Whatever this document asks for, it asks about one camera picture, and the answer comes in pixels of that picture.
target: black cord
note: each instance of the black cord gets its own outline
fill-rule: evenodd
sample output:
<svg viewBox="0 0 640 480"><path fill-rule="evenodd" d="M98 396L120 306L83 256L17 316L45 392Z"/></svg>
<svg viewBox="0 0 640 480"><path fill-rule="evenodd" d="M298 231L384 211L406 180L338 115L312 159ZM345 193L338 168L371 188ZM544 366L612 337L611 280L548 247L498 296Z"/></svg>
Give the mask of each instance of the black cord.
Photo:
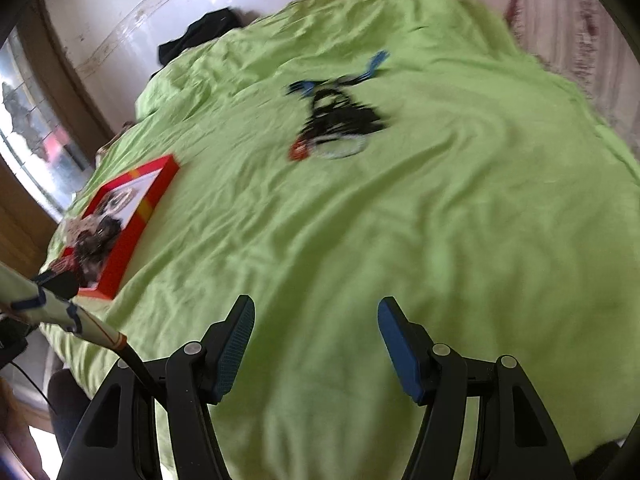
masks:
<svg viewBox="0 0 640 480"><path fill-rule="evenodd" d="M53 406L51 405L51 403L49 402L49 399L47 399L47 396L42 392L41 389L39 389L38 385L36 383L33 382L33 380L31 380L31 378L27 375L27 372L25 372L22 368L20 368L16 363L14 363L13 361L11 361L11 364L13 366L15 366L16 368L18 368L18 370L20 370L22 372L22 374L27 378L27 380L31 383L31 385L38 391L38 393L42 396L42 398L44 400L47 401L47 404L49 405L49 407L51 408L51 411L53 412L54 415L57 415L56 410L53 409Z"/></svg>

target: blue gripper pad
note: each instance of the blue gripper pad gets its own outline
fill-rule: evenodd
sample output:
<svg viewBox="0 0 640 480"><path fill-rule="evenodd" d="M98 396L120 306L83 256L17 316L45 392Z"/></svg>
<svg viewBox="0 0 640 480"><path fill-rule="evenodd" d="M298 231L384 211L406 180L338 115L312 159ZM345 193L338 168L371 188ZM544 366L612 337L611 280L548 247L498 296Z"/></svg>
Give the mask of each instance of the blue gripper pad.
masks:
<svg viewBox="0 0 640 480"><path fill-rule="evenodd" d="M251 332L254 329L254 323L255 305L251 298L248 298L218 361L218 373L216 374L216 383L213 386L216 402L220 402L234 385L242 356L244 356Z"/></svg>
<svg viewBox="0 0 640 480"><path fill-rule="evenodd" d="M420 362L407 339L411 326L393 298L384 298L378 304L378 327L402 389L420 403L425 390L420 383Z"/></svg>

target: green bed sheet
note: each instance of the green bed sheet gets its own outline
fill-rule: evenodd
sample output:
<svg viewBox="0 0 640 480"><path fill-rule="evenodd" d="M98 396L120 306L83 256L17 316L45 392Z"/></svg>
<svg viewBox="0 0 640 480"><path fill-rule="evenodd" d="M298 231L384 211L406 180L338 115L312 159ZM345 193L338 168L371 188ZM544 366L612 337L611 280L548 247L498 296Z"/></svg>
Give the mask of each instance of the green bed sheet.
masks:
<svg viewBox="0 0 640 480"><path fill-rule="evenodd" d="M388 128L341 160L287 159L301 78L349 89ZM303 0L184 53L74 203L166 153L180 170L110 304L80 300L145 360L256 305L236 384L212 410L235 479L400 478L423 409L376 324L393 295L465 356L516 356L572 459L640 411L638 165L580 91L473 0ZM50 257L62 247L60 233ZM113 354L45 332L94 394ZM470 403L458 477L472 455ZM171 465L158 410L162 460Z"/></svg>

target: person's leg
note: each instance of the person's leg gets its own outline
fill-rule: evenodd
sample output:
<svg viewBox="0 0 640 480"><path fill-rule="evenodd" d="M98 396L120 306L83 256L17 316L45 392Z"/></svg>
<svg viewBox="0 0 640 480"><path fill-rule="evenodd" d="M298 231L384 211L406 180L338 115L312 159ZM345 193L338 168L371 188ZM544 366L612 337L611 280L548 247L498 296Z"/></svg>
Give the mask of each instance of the person's leg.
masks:
<svg viewBox="0 0 640 480"><path fill-rule="evenodd" d="M47 394L49 402L56 411L53 413L49 408L51 425L58 441L60 454L64 456L71 437L74 436L91 400L78 386L68 369L59 370L51 376Z"/></svg>

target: red box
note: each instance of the red box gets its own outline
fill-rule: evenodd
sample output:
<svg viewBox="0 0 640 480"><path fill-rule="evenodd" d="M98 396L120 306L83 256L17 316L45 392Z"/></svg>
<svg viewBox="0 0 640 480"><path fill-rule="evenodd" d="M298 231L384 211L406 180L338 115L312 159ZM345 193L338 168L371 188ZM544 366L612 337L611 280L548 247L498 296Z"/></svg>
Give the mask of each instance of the red box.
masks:
<svg viewBox="0 0 640 480"><path fill-rule="evenodd" d="M136 199L132 201L132 204L137 204L135 211L118 236L118 240L107 258L97 285L94 288L80 288L78 291L79 296L89 296L91 298L101 298L103 300L112 300L116 297L120 281L122 280L124 271L127 269L127 264L129 263L134 249L136 248L140 235L145 229L151 213L153 213L156 205L160 202L160 198L169 187L169 184L177 171L178 164L176 163L173 155L165 155L143 164L135 170L130 170L127 171L127 173L121 174L104 184L98 190L85 212L82 214L82 218L85 218L95 212L103 197L108 192L111 192L116 188L122 187L128 183L135 184L136 182L140 184L144 182L142 186L148 186L146 192L144 192L139 199L136 197ZM148 181L151 177L145 177L145 175L152 173L156 174L152 177L152 181L149 185ZM63 256L67 256L72 253L73 248L66 247L62 254Z"/></svg>

